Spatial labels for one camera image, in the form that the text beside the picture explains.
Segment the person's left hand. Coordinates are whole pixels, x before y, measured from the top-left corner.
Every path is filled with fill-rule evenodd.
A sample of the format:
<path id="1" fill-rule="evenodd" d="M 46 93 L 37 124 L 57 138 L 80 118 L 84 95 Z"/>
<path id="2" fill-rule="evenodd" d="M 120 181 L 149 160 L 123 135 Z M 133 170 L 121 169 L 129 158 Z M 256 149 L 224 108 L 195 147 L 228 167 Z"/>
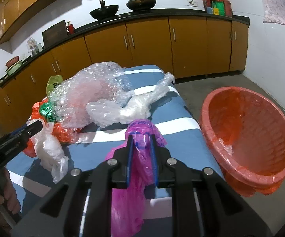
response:
<path id="1" fill-rule="evenodd" d="M 12 181 L 10 180 L 9 171 L 4 168 L 3 173 L 6 179 L 6 183 L 3 189 L 3 196 L 0 195 L 0 204 L 3 204 L 3 202 L 6 201 L 8 210 L 12 214 L 16 214 L 21 210 L 21 205 L 19 204 L 16 191 L 12 185 Z"/>

